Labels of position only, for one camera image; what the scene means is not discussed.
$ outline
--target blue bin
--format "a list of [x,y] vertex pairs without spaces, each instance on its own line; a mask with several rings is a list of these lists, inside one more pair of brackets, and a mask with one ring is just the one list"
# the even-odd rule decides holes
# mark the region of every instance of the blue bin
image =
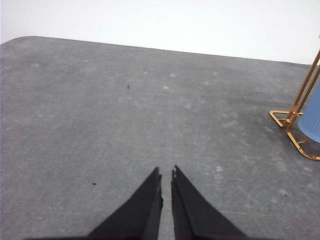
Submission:
[[320,83],[309,97],[298,126],[304,135],[320,143]]

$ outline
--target gold metal frame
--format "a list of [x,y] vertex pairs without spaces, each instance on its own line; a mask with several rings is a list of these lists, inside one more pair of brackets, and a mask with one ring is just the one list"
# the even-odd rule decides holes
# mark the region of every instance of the gold metal frame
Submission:
[[[312,156],[312,155],[306,153],[302,149],[301,145],[308,140],[308,137],[306,137],[302,141],[297,141],[296,138],[292,134],[292,126],[295,124],[298,116],[303,115],[303,112],[301,112],[301,110],[302,110],[304,104],[306,103],[308,96],[309,96],[312,88],[314,87],[314,85],[320,75],[320,66],[315,71],[317,64],[319,62],[319,59],[320,59],[320,50],[319,50],[318,54],[316,55],[312,65],[310,67],[308,74],[305,77],[305,80],[301,86],[301,89],[300,89],[298,95],[296,96],[294,103],[291,106],[290,111],[271,110],[269,112],[269,114],[275,120],[275,122],[281,128],[285,128],[287,135],[289,136],[289,138],[291,139],[291,141],[293,142],[295,147],[298,149],[298,151],[306,158],[312,159],[312,160],[320,160],[320,156]],[[286,115],[286,118],[278,118],[275,114]]]

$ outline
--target white wall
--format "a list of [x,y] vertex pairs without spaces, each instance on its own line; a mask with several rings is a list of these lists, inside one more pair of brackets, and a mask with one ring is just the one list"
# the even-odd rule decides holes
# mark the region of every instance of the white wall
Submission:
[[312,63],[320,0],[1,0],[1,43],[45,36]]

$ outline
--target dust spot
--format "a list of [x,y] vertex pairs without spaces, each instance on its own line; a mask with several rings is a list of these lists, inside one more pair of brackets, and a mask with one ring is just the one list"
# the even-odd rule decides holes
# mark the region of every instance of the dust spot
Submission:
[[304,169],[305,171],[309,172],[309,173],[311,173],[311,172],[312,172],[312,169],[311,169],[311,168],[309,168],[309,167],[304,167],[303,169]]
[[273,197],[271,198],[271,202],[273,202],[274,204],[276,204],[276,203],[278,202],[278,200],[273,196]]
[[283,190],[283,189],[280,189],[279,190],[279,193],[281,194],[281,195],[288,195],[288,193],[287,193],[287,191],[286,190]]
[[273,133],[274,132],[271,128],[269,128],[267,126],[264,126],[264,129],[269,133]]
[[283,162],[278,161],[276,163],[276,168],[280,171],[280,172],[286,172],[287,171],[287,166],[286,164],[284,164]]
[[216,167],[216,171],[217,172],[223,172],[224,170],[223,170],[223,168],[221,166],[217,166]]
[[227,122],[227,123],[223,123],[222,124],[222,127],[224,127],[225,129],[227,128],[234,128],[236,127],[236,125],[238,125],[238,122],[236,120],[232,120],[230,122]]

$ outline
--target metal rod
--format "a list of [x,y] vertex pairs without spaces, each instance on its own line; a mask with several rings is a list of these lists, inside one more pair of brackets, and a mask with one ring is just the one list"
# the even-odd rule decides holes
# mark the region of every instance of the metal rod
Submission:
[[299,103],[299,101],[300,101],[300,99],[301,99],[301,97],[302,97],[302,95],[303,95],[303,93],[304,93],[304,91],[306,89],[306,86],[307,86],[307,84],[308,84],[308,82],[309,82],[309,80],[310,80],[310,78],[311,78],[311,76],[312,76],[312,74],[313,74],[318,62],[319,62],[319,59],[320,59],[320,49],[319,49],[319,51],[318,51],[318,53],[317,53],[312,65],[310,67],[310,70],[309,70],[308,74],[306,75],[306,77],[304,79],[304,82],[303,82],[303,84],[302,84],[302,86],[300,88],[300,91],[299,91],[298,95],[296,96],[296,99],[295,99],[294,103],[291,106],[291,109],[290,109],[290,111],[289,111],[289,113],[288,113],[288,115],[286,117],[286,121],[284,122],[283,127],[285,127],[288,123],[291,122],[291,121],[287,121],[287,120],[291,120],[291,117],[294,114],[294,112],[300,112],[299,110],[295,111],[296,107],[297,107],[297,105],[298,105],[298,103]]
[[297,110],[295,111],[294,117],[293,117],[293,119],[290,121],[290,124],[289,124],[289,126],[288,126],[288,128],[287,128],[287,131],[290,131],[290,130],[291,130],[291,127],[295,124],[295,121],[297,120],[297,117],[298,117],[298,115],[299,115],[299,112],[301,111],[302,107],[303,107],[304,104],[306,103],[306,101],[307,101],[307,99],[308,99],[308,96],[309,96],[312,88],[314,87],[314,85],[315,85],[315,83],[316,83],[319,75],[320,75],[320,66],[318,67],[315,75],[313,76],[313,79],[312,79],[311,83],[309,84],[309,87],[308,87],[306,93],[304,94],[304,96],[303,96],[303,98],[302,98],[302,101],[301,101],[299,107],[298,107]]

